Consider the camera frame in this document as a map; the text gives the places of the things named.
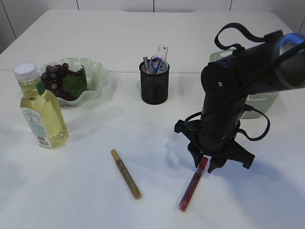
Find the yellow liquid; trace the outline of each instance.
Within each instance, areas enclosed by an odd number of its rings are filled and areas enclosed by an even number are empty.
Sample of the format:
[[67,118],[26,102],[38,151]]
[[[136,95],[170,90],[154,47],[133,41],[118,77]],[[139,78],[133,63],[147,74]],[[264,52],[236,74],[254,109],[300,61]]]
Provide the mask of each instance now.
[[55,95],[48,90],[39,95],[36,85],[41,83],[40,77],[30,82],[18,83],[23,92],[20,107],[32,109],[41,116],[51,143],[51,147],[46,148],[56,149],[63,145],[69,133]]

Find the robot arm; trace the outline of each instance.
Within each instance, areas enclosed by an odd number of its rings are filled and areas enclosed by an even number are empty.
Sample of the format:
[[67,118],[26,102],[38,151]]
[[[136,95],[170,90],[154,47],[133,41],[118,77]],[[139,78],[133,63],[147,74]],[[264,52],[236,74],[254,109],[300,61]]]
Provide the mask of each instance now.
[[[237,28],[248,39],[264,43],[250,49],[239,44],[223,46],[218,35],[226,28]],[[263,114],[268,125],[257,138],[248,137],[239,128],[244,111],[257,111],[245,104],[247,96],[305,87],[305,37],[298,33],[283,36],[276,31],[258,38],[241,24],[230,23],[217,34],[215,44],[223,50],[236,49],[232,55],[210,62],[203,69],[201,82],[206,93],[203,110],[185,121],[179,120],[174,131],[182,132],[191,141],[188,150],[196,166],[204,155],[212,157],[209,173],[228,159],[249,169],[255,156],[235,142],[236,134],[242,133],[252,141],[261,140],[268,133],[270,122]],[[200,120],[190,121],[199,115]]]

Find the scissors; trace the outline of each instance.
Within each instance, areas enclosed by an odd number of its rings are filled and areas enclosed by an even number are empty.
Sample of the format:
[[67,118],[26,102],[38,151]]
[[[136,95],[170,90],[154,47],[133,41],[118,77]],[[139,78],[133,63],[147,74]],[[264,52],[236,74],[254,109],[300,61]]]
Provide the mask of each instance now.
[[163,59],[161,59],[157,56],[152,56],[151,57],[151,63],[150,64],[152,66],[154,75],[165,72],[167,70],[167,67],[168,67],[167,63]]

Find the plastic bottle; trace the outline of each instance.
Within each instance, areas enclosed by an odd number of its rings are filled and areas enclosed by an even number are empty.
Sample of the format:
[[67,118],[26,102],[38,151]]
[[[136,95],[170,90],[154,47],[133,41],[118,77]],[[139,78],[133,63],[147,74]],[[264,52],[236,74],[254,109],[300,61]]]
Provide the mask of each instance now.
[[20,107],[37,143],[50,149],[60,147],[69,134],[55,95],[43,87],[34,64],[20,64],[14,73],[23,92]]

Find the green bowl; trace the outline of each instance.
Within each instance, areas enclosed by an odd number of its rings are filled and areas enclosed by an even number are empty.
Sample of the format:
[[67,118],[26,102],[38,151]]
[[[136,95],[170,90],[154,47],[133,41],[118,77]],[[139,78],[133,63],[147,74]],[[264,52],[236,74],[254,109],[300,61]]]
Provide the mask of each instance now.
[[80,97],[74,101],[67,101],[57,97],[59,105],[76,106],[87,100],[97,99],[102,95],[102,82],[107,76],[107,71],[103,65],[93,59],[88,58],[63,58],[59,61],[45,64],[39,69],[40,75],[46,71],[48,65],[54,66],[56,64],[67,63],[71,71],[77,72],[84,65],[87,77],[87,89]]

